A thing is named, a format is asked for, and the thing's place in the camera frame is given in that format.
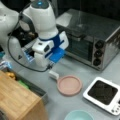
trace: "dish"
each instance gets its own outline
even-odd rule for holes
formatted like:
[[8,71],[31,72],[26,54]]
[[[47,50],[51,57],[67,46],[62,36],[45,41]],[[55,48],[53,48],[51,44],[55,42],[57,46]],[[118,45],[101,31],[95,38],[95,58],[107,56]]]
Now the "dish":
[[66,96],[76,95],[82,88],[82,82],[79,78],[74,76],[65,76],[58,79],[57,87],[60,93]]
[[70,112],[64,120],[94,120],[90,114],[85,111],[75,110]]

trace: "oven window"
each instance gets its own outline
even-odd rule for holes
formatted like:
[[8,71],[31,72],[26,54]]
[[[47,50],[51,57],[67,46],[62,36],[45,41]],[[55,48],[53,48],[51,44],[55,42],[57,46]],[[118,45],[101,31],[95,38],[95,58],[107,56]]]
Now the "oven window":
[[87,40],[75,41],[69,39],[69,47],[67,51],[76,55],[77,57],[83,58],[88,61],[92,61],[93,43]]

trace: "pink plate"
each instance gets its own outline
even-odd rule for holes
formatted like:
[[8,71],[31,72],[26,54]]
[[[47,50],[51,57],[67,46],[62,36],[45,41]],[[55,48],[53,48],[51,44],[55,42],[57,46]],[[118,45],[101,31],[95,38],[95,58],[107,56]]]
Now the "pink plate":
[[72,96],[80,92],[82,82],[74,76],[65,76],[58,79],[57,87],[63,95]]

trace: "oven control knob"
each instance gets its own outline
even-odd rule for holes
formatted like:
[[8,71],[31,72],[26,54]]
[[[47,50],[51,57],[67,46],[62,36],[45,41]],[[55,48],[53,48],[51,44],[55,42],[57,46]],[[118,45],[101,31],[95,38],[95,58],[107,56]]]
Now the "oven control knob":
[[103,48],[103,46],[104,46],[104,42],[103,42],[102,40],[98,41],[98,42],[95,44],[95,47],[96,47],[97,49],[101,49],[101,48]]
[[97,50],[94,54],[95,57],[101,57],[103,52],[101,50]]
[[93,62],[93,65],[98,66],[101,64],[101,60],[100,59],[95,59]]

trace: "toaster oven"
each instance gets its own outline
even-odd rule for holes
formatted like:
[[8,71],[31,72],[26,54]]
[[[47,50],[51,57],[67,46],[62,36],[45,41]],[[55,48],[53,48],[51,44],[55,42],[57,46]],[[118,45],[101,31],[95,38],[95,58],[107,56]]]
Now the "toaster oven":
[[120,21],[69,9],[57,18],[57,26],[67,33],[67,55],[97,70],[119,52]]

